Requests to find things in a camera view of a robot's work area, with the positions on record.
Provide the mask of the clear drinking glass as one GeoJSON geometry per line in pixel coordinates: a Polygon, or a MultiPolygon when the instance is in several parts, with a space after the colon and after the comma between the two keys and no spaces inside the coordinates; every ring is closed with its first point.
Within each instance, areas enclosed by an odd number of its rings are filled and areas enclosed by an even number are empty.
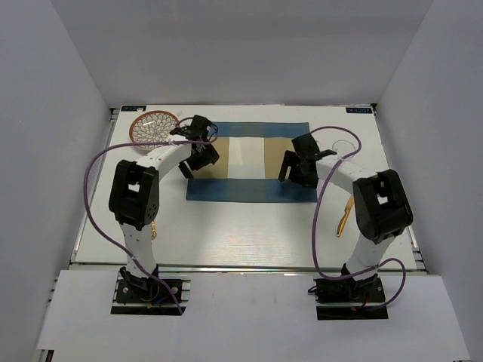
{"type": "Polygon", "coordinates": [[[356,149],[357,149],[357,146],[355,146],[353,143],[351,143],[348,140],[337,140],[332,145],[333,151],[343,155],[354,152],[356,149]]]}

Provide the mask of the blue beige white cloth napkin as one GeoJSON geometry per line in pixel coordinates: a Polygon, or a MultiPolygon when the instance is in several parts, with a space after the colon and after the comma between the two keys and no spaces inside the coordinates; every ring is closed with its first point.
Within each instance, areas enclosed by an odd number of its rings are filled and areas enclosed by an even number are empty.
{"type": "Polygon", "coordinates": [[[194,171],[186,200],[232,203],[314,203],[317,192],[278,181],[291,140],[310,131],[309,123],[219,122],[214,165],[194,171]]]}

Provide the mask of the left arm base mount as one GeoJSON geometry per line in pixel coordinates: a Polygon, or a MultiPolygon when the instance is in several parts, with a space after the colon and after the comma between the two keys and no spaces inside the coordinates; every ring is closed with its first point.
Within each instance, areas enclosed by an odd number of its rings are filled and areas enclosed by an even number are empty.
{"type": "Polygon", "coordinates": [[[166,285],[147,277],[133,276],[121,267],[110,313],[113,315],[181,316],[186,310],[191,280],[168,278],[166,285]]]}

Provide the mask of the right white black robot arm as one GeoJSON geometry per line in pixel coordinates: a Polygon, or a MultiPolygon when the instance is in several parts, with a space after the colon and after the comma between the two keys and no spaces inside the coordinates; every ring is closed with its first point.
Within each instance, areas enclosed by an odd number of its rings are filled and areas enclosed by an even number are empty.
{"type": "Polygon", "coordinates": [[[320,209],[326,188],[331,183],[351,194],[359,235],[352,255],[343,265],[341,293],[356,301],[368,291],[368,282],[383,264],[381,259],[389,245],[412,224],[414,216],[401,179],[393,169],[365,169],[349,159],[361,150],[346,155],[320,150],[312,133],[291,140],[294,149],[286,151],[278,180],[290,180],[301,186],[316,188],[323,182],[316,210],[320,209]]]}

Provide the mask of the floral ceramic plate orange rim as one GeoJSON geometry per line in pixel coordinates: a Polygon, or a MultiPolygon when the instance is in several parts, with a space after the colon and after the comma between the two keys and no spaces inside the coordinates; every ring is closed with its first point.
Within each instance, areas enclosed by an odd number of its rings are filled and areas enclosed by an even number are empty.
{"type": "Polygon", "coordinates": [[[129,137],[138,151],[147,153],[156,148],[152,143],[164,142],[179,124],[178,117],[170,112],[162,110],[146,112],[132,122],[129,137]]]}

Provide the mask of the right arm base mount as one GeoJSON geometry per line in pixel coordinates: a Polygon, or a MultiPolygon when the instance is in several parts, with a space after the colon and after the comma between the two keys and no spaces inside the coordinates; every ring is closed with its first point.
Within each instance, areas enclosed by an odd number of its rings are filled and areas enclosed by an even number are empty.
{"type": "Polygon", "coordinates": [[[350,279],[314,280],[308,294],[315,297],[318,321],[387,320],[386,296],[382,281],[375,275],[369,281],[350,279]]]}

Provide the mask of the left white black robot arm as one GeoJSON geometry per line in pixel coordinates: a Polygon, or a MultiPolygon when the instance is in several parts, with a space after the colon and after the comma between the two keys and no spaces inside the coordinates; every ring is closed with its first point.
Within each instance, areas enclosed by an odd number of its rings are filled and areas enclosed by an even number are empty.
{"type": "Polygon", "coordinates": [[[167,139],[136,161],[120,161],[115,169],[109,196],[113,212],[129,251],[122,277],[134,281],[134,292],[144,301],[159,292],[155,275],[158,266],[152,251],[151,224],[160,205],[159,183],[171,170],[179,168],[187,179],[194,170],[214,165],[220,156],[213,142],[218,126],[195,115],[188,124],[174,128],[167,139]]]}

